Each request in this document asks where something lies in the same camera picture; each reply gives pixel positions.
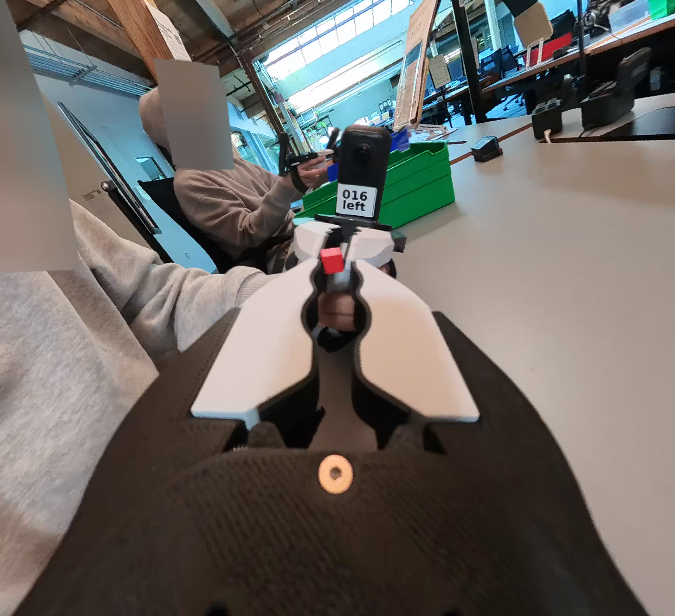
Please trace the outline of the light grey desk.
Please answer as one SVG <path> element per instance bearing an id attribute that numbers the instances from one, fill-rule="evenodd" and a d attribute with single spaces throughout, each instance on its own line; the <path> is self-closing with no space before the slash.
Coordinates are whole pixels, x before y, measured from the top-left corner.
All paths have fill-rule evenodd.
<path id="1" fill-rule="evenodd" d="M 674 140 L 450 136 L 455 203 L 406 225 L 399 279 L 528 397 L 651 615 L 674 614 Z M 484 136 L 503 155 L 475 162 Z"/>

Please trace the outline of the clear plastic box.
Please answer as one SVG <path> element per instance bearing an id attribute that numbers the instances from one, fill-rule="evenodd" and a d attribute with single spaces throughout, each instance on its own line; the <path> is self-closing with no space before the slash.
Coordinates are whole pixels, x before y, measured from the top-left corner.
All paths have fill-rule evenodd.
<path id="1" fill-rule="evenodd" d="M 609 14 L 610 30 L 614 34 L 629 30 L 638 23 L 649 21 L 649 0 L 633 0 Z"/>

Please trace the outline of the person's grey sweatshirt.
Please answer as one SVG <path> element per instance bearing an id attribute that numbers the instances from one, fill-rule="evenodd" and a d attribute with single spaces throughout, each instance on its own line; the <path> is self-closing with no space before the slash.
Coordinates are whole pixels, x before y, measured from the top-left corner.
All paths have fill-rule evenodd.
<path id="1" fill-rule="evenodd" d="M 153 253 L 71 202 L 73 270 L 1 275 L 1 614 L 55 551 L 155 366 L 131 323 Z"/>

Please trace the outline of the white paper notice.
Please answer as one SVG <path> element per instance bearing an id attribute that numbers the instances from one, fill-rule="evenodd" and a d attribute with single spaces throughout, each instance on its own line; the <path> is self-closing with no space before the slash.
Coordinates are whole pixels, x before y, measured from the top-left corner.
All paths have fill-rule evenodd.
<path id="1" fill-rule="evenodd" d="M 179 31 L 151 1 L 142 0 L 142 38 L 147 60 L 192 62 Z"/>

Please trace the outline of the cardboard sheet panel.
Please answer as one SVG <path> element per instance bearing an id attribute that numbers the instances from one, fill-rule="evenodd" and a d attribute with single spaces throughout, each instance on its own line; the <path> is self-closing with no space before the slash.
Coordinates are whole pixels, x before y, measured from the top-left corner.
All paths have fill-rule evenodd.
<path id="1" fill-rule="evenodd" d="M 409 18 L 393 117 L 393 132 L 420 122 L 425 97 L 426 50 L 440 0 L 422 0 Z"/>

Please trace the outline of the small black device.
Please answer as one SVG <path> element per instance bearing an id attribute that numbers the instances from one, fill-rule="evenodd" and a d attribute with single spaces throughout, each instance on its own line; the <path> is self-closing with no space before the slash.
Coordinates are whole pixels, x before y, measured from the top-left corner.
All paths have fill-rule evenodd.
<path id="1" fill-rule="evenodd" d="M 475 143 L 470 152 L 475 162 L 485 163 L 503 155 L 499 140 L 495 136 L 484 136 Z"/>

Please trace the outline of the black tripod pole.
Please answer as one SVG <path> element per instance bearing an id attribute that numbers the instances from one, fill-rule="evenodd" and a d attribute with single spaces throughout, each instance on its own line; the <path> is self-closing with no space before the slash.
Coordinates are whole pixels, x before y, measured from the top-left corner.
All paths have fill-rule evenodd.
<path id="1" fill-rule="evenodd" d="M 577 8 L 577 44 L 578 44 L 578 74 L 577 74 L 577 101 L 580 105 L 586 98 L 588 91 L 586 46 L 585 46 L 585 25 L 583 0 L 576 0 Z"/>

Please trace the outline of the black battery charger dock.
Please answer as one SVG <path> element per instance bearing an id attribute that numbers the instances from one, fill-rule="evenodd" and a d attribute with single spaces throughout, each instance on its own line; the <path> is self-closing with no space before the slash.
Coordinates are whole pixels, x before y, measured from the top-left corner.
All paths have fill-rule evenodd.
<path id="1" fill-rule="evenodd" d="M 621 60 L 614 80 L 601 84 L 580 101 L 584 133 L 608 126 L 632 110 L 635 88 L 648 75 L 650 60 L 651 48 L 640 48 Z"/>

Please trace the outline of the green plastic bin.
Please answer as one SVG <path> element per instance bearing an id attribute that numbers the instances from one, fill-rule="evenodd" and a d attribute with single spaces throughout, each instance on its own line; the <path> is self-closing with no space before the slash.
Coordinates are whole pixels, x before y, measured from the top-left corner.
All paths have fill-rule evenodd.
<path id="1" fill-rule="evenodd" d="M 348 210 L 343 203 L 366 203 L 365 195 L 340 192 L 338 178 L 303 196 L 302 211 L 293 224 L 303 224 L 315 215 L 343 213 L 364 220 L 362 211 Z M 455 202 L 447 141 L 411 143 L 404 151 L 390 154 L 377 222 L 397 229 Z"/>

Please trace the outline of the small blue bin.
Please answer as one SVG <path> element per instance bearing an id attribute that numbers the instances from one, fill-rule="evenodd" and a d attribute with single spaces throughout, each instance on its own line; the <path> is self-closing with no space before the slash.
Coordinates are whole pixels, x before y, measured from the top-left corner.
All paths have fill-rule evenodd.
<path id="1" fill-rule="evenodd" d="M 337 139 L 331 138 L 327 145 L 328 149 L 333 151 L 330 164 L 327 167 L 327 178 L 328 182 L 335 182 L 338 180 L 338 169 L 339 169 L 339 147 L 337 145 Z M 402 129 L 401 131 L 392 133 L 392 145 L 391 152 L 405 152 L 410 147 L 410 131 L 407 128 Z"/>

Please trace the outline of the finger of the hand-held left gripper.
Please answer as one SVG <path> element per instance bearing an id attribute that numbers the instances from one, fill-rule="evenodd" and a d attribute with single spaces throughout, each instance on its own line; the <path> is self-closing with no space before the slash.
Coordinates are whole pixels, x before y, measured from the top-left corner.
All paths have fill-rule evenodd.
<path id="1" fill-rule="evenodd" d="M 342 239 L 342 229 L 332 223 L 303 223 L 294 229 L 292 253 L 298 264 L 309 259 L 319 259 L 321 251 L 331 233 L 337 232 L 338 239 Z"/>
<path id="2" fill-rule="evenodd" d="M 363 260 L 369 264 L 388 264 L 394 240 L 391 235 L 352 235 L 344 256 L 346 264 Z"/>

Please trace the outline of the black office chair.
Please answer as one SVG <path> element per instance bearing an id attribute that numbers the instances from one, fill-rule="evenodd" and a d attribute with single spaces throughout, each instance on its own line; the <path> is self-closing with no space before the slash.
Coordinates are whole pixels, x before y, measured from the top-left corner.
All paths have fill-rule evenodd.
<path id="1" fill-rule="evenodd" d="M 173 179 L 139 181 L 139 186 L 177 225 L 179 225 L 211 258 L 218 273 L 225 274 L 236 262 L 215 241 L 209 239 L 184 214 L 176 197 Z"/>

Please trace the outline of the red box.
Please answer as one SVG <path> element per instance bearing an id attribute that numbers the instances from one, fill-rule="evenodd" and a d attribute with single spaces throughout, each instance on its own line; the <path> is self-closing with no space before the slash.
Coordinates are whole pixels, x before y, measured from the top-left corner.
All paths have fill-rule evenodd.
<path id="1" fill-rule="evenodd" d="M 552 38 L 547 41 L 542 39 L 536 41 L 534 45 L 528 47 L 526 53 L 526 67 L 544 63 L 545 61 L 555 58 L 555 53 L 562 51 L 565 55 L 572 43 L 572 32 L 565 33 L 557 38 Z"/>

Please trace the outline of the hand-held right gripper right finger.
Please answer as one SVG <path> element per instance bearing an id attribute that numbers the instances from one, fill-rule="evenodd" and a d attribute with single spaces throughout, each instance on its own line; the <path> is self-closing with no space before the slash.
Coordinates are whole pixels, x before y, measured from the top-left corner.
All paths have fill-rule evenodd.
<path id="1" fill-rule="evenodd" d="M 356 352 L 364 385 L 431 422 L 476 422 L 477 404 L 430 307 L 363 259 L 352 270 L 366 316 Z"/>

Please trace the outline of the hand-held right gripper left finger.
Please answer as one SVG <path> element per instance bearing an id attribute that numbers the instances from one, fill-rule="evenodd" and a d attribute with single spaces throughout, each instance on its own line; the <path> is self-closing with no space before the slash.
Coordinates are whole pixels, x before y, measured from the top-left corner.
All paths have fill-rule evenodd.
<path id="1" fill-rule="evenodd" d="M 319 369 L 307 314 L 318 267 L 303 261 L 246 300 L 191 406 L 195 418 L 289 429 L 315 413 Z"/>

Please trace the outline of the black steel post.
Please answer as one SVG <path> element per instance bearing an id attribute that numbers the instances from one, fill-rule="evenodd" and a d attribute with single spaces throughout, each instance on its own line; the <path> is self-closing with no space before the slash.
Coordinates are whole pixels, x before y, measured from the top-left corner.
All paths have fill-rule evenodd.
<path id="1" fill-rule="evenodd" d="M 470 36 L 467 12 L 464 0 L 451 0 L 455 29 L 460 44 L 460 52 L 467 77 L 468 95 L 472 114 L 476 123 L 487 121 L 483 105 L 483 96 L 479 85 L 476 57 Z"/>

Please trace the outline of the person's left hand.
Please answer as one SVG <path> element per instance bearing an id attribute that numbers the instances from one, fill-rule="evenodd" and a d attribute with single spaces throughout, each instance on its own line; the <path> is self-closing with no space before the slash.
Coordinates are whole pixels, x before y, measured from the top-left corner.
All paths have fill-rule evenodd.
<path id="1" fill-rule="evenodd" d="M 350 293 L 326 293 L 318 298 L 319 325 L 342 333 L 353 333 L 355 325 L 355 301 Z"/>

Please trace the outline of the black board on white stand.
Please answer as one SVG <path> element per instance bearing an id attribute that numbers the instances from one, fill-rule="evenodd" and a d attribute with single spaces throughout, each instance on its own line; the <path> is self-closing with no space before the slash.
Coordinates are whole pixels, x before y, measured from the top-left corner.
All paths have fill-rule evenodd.
<path id="1" fill-rule="evenodd" d="M 501 0 L 514 18 L 514 28 L 526 49 L 525 68 L 532 65 L 532 51 L 537 49 L 536 64 L 543 60 L 544 41 L 553 35 L 553 26 L 539 0 Z"/>

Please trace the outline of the person's left forearm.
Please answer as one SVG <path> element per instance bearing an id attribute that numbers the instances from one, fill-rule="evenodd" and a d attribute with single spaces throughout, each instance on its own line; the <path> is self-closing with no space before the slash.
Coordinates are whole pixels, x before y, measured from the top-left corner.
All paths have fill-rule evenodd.
<path id="1" fill-rule="evenodd" d="M 152 361 L 185 351 L 232 309 L 280 278 L 247 266 L 225 274 L 160 263 L 153 251 L 116 239 L 97 276 L 125 324 L 125 343 Z"/>

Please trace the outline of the black charger box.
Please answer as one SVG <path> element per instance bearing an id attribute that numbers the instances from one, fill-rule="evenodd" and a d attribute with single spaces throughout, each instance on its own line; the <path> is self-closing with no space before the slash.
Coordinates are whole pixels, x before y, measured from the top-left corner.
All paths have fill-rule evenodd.
<path id="1" fill-rule="evenodd" d="M 548 140 L 562 132 L 565 98 L 564 81 L 549 83 L 536 92 L 536 103 L 531 113 L 533 136 L 536 141 Z"/>

